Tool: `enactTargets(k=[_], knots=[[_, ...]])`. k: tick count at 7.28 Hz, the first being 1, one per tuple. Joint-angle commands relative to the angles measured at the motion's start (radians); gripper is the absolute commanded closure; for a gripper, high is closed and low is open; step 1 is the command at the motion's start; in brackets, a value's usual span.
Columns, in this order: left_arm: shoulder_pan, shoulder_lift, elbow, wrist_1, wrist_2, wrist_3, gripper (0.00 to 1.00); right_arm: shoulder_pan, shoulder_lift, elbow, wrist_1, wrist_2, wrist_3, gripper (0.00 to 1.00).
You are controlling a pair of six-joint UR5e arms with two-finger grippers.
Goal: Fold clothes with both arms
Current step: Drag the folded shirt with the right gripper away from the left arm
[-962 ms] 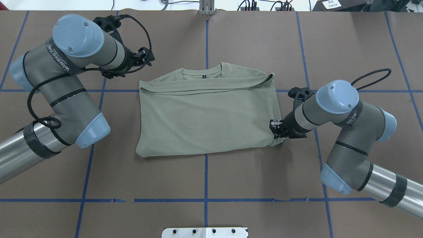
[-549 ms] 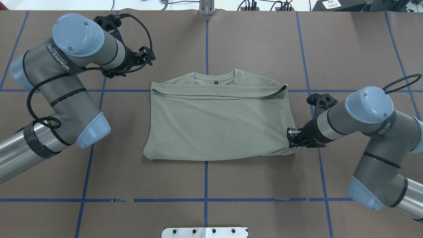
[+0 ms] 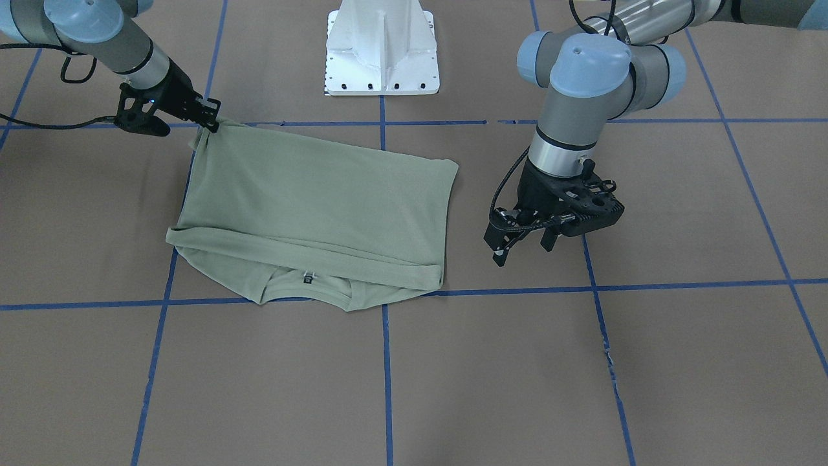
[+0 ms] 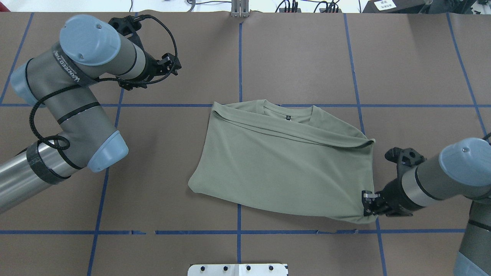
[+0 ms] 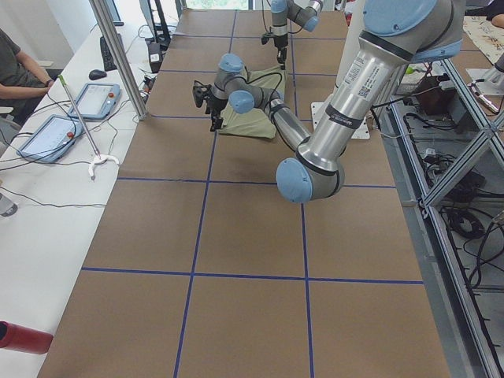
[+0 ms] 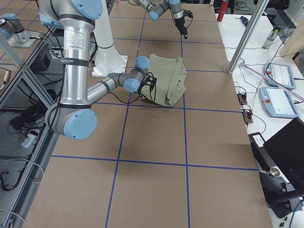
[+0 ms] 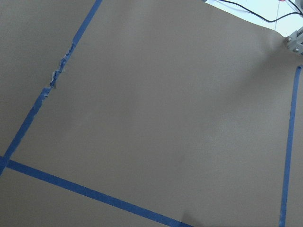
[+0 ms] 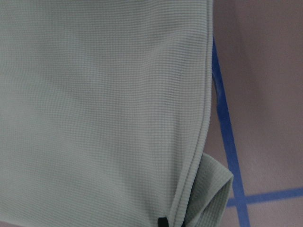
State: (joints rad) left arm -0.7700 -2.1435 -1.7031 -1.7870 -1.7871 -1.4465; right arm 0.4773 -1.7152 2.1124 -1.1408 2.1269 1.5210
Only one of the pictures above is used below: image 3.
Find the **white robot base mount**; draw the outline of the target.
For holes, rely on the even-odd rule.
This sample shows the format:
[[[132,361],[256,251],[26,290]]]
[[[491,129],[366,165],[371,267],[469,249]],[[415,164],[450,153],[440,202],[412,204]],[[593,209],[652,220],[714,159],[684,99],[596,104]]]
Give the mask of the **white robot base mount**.
[[[325,94],[440,91],[435,18],[419,1],[343,1],[326,25]]]

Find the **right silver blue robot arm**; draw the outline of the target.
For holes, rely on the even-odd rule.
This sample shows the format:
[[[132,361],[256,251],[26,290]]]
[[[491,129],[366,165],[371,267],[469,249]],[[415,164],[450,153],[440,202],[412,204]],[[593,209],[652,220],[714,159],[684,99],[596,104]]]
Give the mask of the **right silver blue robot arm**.
[[[91,56],[122,78],[118,110],[105,121],[136,135],[165,137],[171,115],[210,132],[219,129],[220,102],[195,91],[190,77],[134,19],[151,1],[3,1],[2,33],[13,48]]]

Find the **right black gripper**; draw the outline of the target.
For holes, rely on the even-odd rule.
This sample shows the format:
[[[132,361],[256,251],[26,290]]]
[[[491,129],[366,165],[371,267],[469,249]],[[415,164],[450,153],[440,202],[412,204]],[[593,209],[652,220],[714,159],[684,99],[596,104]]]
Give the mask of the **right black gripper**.
[[[204,98],[196,92],[189,76],[172,61],[168,73],[151,88],[137,89],[130,83],[120,85],[119,107],[113,123],[128,133],[166,137],[169,125],[157,116],[161,112],[201,125],[215,134],[220,127],[216,119],[220,105],[216,98]]]

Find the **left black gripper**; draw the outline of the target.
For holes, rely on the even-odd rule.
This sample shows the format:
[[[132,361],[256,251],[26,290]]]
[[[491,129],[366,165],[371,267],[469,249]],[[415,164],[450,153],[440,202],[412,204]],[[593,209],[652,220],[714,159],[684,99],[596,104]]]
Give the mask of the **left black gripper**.
[[[594,173],[595,162],[585,160],[573,177],[556,177],[533,162],[518,159],[499,183],[488,213],[485,243],[493,261],[503,267],[508,254],[532,231],[541,230],[541,247],[550,252],[561,236],[576,237],[614,225],[625,206],[615,197],[617,185]],[[521,167],[517,202],[511,210],[497,200],[509,178]]]

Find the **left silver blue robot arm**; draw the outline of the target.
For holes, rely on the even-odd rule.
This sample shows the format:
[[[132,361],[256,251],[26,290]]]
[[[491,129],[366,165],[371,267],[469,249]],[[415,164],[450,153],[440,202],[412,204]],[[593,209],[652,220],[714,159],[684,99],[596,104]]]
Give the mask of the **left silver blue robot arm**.
[[[565,32],[533,32],[524,39],[517,69],[546,89],[521,168],[515,207],[491,204],[484,239],[504,266],[514,245],[542,230],[551,251],[560,236],[576,237],[614,225],[624,213],[616,183],[598,176],[594,148],[604,125],[675,97],[686,82],[681,52],[668,36],[710,21],[826,29],[825,1],[630,1],[582,18]]]

